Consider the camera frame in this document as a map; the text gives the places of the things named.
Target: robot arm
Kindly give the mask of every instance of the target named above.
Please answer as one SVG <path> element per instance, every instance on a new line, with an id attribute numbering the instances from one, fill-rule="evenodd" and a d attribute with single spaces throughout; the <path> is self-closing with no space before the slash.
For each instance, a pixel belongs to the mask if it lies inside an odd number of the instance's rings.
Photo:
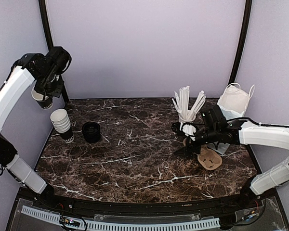
<path id="1" fill-rule="evenodd" d="M 178 124 L 172 125 L 172 130 L 178 135 L 192 137 L 189 146 L 185 147 L 185 152 L 200 153 L 201 145 L 208 143 L 222 142 L 230 144 L 259 144 L 271 147 L 279 147 L 289 150 L 289 125 L 268 125 L 259 124 L 249 118 L 237 118 L 226 121 L 218 105 L 201 112 L 205 128 L 194 133 L 187 133 L 185 127 L 194 126 L 184 124 L 178 129 Z M 289 157 L 279 165 L 250 179 L 248 181 L 249 193 L 259 195 L 275 186 L 289 181 Z"/>
<path id="2" fill-rule="evenodd" d="M 62 47 L 53 47 L 46 56 L 25 54 L 11 68 L 8 79 L 0 89 L 0 133 L 11 110 L 25 90 L 36 81 L 34 90 L 44 97 L 60 97 L 64 82 L 61 74 L 71 62 L 71 56 Z M 21 183 L 38 194 L 53 192 L 48 185 L 17 154 L 11 143 L 0 135 L 0 164 Z"/>

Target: stack of paper cups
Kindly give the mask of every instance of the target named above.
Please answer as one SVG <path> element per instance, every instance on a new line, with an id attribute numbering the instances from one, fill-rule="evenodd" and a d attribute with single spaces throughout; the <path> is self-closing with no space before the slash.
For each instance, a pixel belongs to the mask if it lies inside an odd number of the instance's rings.
<path id="1" fill-rule="evenodd" d="M 53 123 L 54 129 L 59 133 L 65 143 L 71 143 L 74 140 L 71 121 L 68 118 L 66 110 L 55 110 L 51 114 L 50 120 Z"/>

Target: white arm segment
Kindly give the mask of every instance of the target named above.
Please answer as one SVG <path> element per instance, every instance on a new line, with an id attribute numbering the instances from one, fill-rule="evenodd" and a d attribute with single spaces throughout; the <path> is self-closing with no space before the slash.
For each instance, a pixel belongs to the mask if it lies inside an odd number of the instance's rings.
<path id="1" fill-rule="evenodd" d="M 41 194 L 47 184 L 19 155 L 6 166 L 20 181 L 34 192 Z"/>
<path id="2" fill-rule="evenodd" d="M 245 122 L 239 131 L 241 144 L 259 144 L 289 150 L 289 128 L 261 127 Z M 260 195 L 266 190 L 289 181 L 289 156 L 286 160 L 257 175 L 250 184 L 250 189 Z"/>
<path id="3" fill-rule="evenodd" d="M 0 133 L 15 104 L 34 81 L 34 77 L 27 69 L 21 69 L 21 66 L 14 68 L 10 78 L 0 91 Z M 12 162 L 7 164 L 6 168 L 36 193 L 41 194 L 47 185 L 43 178 L 19 155 L 15 155 Z"/>
<path id="4" fill-rule="evenodd" d="M 289 150 L 289 128 L 261 127 L 250 121 L 239 131 L 241 144 L 259 144 Z"/>
<path id="5" fill-rule="evenodd" d="M 11 110 L 34 81 L 34 77 L 27 69 L 21 69 L 21 66 L 14 68 L 9 80 L 0 91 L 0 133 Z"/>
<path id="6" fill-rule="evenodd" d="M 287 181 L 289 181 L 289 156 L 279 165 L 257 175 L 251 182 L 250 189 L 256 195 L 260 195 Z"/>

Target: brown cup carrier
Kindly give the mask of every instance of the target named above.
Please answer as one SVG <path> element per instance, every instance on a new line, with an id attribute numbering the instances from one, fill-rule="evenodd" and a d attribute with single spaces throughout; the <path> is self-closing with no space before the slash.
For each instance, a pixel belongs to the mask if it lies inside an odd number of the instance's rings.
<path id="1" fill-rule="evenodd" d="M 200 154 L 197 155 L 199 163 L 206 170 L 215 170 L 222 165 L 222 158 L 212 149 L 207 148 L 207 146 L 202 146 Z"/>

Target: bag handle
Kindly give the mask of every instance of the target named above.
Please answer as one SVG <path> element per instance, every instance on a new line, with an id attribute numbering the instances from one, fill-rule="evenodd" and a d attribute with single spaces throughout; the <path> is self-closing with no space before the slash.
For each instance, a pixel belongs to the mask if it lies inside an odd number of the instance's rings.
<path id="1" fill-rule="evenodd" d="M 223 95 L 225 94 L 225 91 L 227 90 L 227 88 L 230 87 L 231 85 L 238 85 L 238 86 L 239 86 L 239 90 L 241 90 L 241 85 L 240 85 L 240 84 L 238 84 L 238 83 L 231 83 L 231 84 L 229 84 L 229 85 L 225 88 L 225 90 L 223 91 Z"/>
<path id="2" fill-rule="evenodd" d="M 249 92 L 249 101 L 252 98 L 253 94 L 255 92 L 255 84 L 251 86 L 250 92 Z"/>

